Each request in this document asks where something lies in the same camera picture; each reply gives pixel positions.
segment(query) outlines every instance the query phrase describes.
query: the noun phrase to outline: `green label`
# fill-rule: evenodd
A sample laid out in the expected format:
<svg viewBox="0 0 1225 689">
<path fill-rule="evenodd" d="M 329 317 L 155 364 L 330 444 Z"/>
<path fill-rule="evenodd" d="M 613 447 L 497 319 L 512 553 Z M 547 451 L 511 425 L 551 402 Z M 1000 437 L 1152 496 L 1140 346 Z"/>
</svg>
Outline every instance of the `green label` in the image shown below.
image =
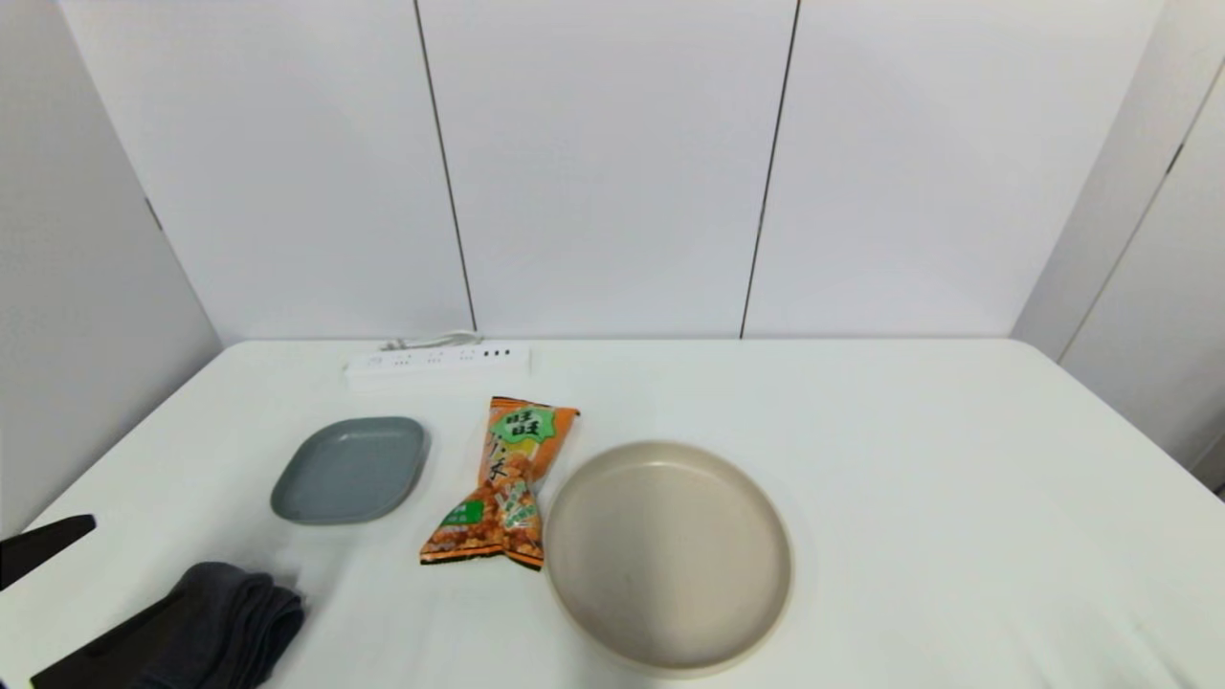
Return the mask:
<svg viewBox="0 0 1225 689">
<path fill-rule="evenodd" d="M 480 523 L 480 517 L 485 512 L 485 504 L 480 500 L 468 500 L 459 503 L 459 506 L 451 510 L 451 514 L 442 520 L 443 526 Z"/>
<path fill-rule="evenodd" d="M 506 414 L 497 419 L 490 429 L 507 445 L 519 443 L 532 438 L 537 443 L 544 443 L 546 438 L 557 434 L 552 428 L 552 409 L 541 407 L 524 407 L 517 412 Z"/>
</svg>

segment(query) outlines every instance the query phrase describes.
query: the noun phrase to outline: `white table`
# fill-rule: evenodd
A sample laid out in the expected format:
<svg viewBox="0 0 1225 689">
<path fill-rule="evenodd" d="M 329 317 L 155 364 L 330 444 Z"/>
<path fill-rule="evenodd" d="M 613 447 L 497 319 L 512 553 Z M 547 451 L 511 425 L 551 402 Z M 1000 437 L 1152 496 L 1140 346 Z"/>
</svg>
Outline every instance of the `white table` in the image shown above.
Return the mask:
<svg viewBox="0 0 1225 689">
<path fill-rule="evenodd" d="M 475 481 L 494 394 L 583 411 L 546 519 L 577 465 L 650 438 L 731 460 L 774 500 L 796 568 L 779 628 L 686 687 L 1225 687 L 1225 505 L 1024 345 L 539 342 L 527 379 L 352 394 L 341 367 L 372 348 L 233 347 L 77 481 L 36 525 L 98 530 L 0 593 L 10 688 L 209 559 L 306 596 L 271 688 L 668 684 L 590 649 L 541 574 L 418 565 Z M 432 436 L 403 505 L 343 527 L 273 516 L 307 435 L 381 414 Z"/>
</svg>

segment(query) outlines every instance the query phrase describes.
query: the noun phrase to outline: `white wall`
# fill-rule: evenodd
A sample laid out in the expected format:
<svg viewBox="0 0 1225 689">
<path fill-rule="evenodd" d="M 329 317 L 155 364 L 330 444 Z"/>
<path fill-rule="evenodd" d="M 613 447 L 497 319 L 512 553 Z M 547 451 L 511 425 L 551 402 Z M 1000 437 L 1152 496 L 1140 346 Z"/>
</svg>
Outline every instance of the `white wall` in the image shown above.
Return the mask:
<svg viewBox="0 0 1225 689">
<path fill-rule="evenodd" d="M 218 349 L 59 9 L 0 2 L 0 537 Z"/>
<path fill-rule="evenodd" d="M 804 2 L 746 335 L 1007 335 L 1160 7 Z"/>
<path fill-rule="evenodd" d="M 1058 360 L 1122 256 L 1225 59 L 1225 2 L 1167 0 L 1013 337 Z"/>
<path fill-rule="evenodd" d="M 421 0 L 477 324 L 740 332 L 795 0 Z"/>
<path fill-rule="evenodd" d="M 472 327 L 410 1 L 62 6 L 224 341 Z"/>
<path fill-rule="evenodd" d="M 1183 466 L 1225 432 L 1225 77 L 1061 363 Z"/>
<path fill-rule="evenodd" d="M 223 340 L 472 324 L 413 2 L 64 4 Z M 804 4 L 755 267 L 794 0 L 421 0 L 475 324 L 1005 335 L 1161 4 Z"/>
</svg>

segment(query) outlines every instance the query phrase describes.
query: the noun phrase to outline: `orange snack bag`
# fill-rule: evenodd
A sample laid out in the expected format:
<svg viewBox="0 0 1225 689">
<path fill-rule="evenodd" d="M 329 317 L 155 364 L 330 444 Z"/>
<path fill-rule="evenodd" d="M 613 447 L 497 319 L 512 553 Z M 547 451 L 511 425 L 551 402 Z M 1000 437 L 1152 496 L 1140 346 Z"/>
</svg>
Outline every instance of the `orange snack bag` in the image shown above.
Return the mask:
<svg viewBox="0 0 1225 689">
<path fill-rule="evenodd" d="M 421 564 L 505 553 L 521 565 L 544 566 L 544 521 L 532 489 L 549 473 L 578 409 L 494 397 L 477 489 L 421 547 Z"/>
</svg>

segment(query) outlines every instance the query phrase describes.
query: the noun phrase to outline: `dark gray cloth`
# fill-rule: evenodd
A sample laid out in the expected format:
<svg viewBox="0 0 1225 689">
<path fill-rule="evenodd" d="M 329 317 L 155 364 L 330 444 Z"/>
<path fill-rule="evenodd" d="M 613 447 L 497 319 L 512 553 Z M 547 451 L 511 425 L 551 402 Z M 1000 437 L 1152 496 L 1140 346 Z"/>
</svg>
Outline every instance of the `dark gray cloth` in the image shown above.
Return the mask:
<svg viewBox="0 0 1225 689">
<path fill-rule="evenodd" d="M 301 598 L 224 563 L 200 563 L 175 591 L 196 603 L 196 614 L 148 664 L 132 689 L 249 689 L 272 667 L 301 629 Z"/>
</svg>

